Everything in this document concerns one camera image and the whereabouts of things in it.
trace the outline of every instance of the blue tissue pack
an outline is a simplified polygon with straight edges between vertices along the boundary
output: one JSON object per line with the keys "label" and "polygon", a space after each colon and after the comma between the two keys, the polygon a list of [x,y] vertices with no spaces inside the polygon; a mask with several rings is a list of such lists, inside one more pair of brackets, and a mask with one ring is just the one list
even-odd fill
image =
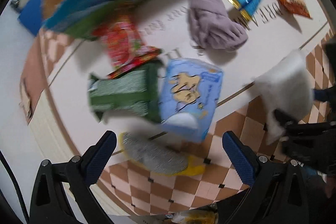
{"label": "blue tissue pack", "polygon": [[163,130],[202,142],[217,107],[223,72],[196,59],[173,59],[160,94]]}

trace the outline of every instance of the checkered tablecloth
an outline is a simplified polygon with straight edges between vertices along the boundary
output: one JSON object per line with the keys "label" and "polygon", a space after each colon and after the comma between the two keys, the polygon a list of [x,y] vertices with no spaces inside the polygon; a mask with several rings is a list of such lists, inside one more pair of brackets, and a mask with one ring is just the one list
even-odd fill
{"label": "checkered tablecloth", "polygon": [[[306,57],[312,88],[324,89],[334,83],[334,74],[323,50],[323,43],[330,36],[331,31]],[[322,122],[327,114],[327,103],[314,102],[310,114],[300,122]],[[248,186],[241,182],[222,148],[224,132],[232,130],[257,155],[265,155],[275,162],[288,160],[281,153],[278,142],[266,144],[268,132],[265,122],[263,103],[261,97],[257,97],[245,107],[213,122],[203,143],[182,143],[182,152],[195,155],[206,165],[202,175],[161,176],[126,161],[106,168],[101,181],[139,215],[184,211],[228,198]]]}

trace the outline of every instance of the blue gripper pad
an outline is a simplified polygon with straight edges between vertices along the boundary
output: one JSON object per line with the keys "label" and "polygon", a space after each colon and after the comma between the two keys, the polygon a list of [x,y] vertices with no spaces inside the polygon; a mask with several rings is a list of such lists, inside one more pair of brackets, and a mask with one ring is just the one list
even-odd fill
{"label": "blue gripper pad", "polygon": [[91,146],[87,150],[89,153],[88,156],[90,157],[84,170],[85,184],[87,186],[97,183],[116,146],[117,137],[115,133],[112,131],[106,131],[97,144]]}
{"label": "blue gripper pad", "polygon": [[243,145],[232,131],[223,134],[222,144],[241,181],[252,187],[259,166],[252,149]]}

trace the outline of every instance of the metal screw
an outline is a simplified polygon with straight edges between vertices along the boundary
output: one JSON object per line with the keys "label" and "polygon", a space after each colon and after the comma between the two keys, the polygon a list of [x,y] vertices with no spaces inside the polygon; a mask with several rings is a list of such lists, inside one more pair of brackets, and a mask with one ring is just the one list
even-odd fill
{"label": "metal screw", "polygon": [[263,163],[265,163],[265,162],[268,161],[268,159],[267,159],[265,156],[260,156],[260,157],[259,157],[259,160],[260,160],[261,162],[263,162]]}
{"label": "metal screw", "polygon": [[41,162],[41,165],[42,166],[47,166],[49,164],[49,160],[43,160],[42,162]]}
{"label": "metal screw", "polygon": [[297,163],[297,161],[296,161],[296,160],[291,160],[291,165],[293,165],[293,166],[297,166],[297,165],[298,165],[298,163]]}
{"label": "metal screw", "polygon": [[81,156],[73,156],[71,161],[72,162],[79,162],[80,159],[81,159]]}

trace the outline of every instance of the black square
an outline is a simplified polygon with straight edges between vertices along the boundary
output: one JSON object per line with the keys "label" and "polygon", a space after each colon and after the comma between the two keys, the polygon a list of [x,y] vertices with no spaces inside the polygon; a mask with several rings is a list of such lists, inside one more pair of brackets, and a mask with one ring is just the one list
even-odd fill
{"label": "black square", "polygon": [[204,161],[203,161],[203,163],[205,163],[205,164],[210,164],[210,162],[211,162],[211,159],[208,159],[208,158],[205,158]]}

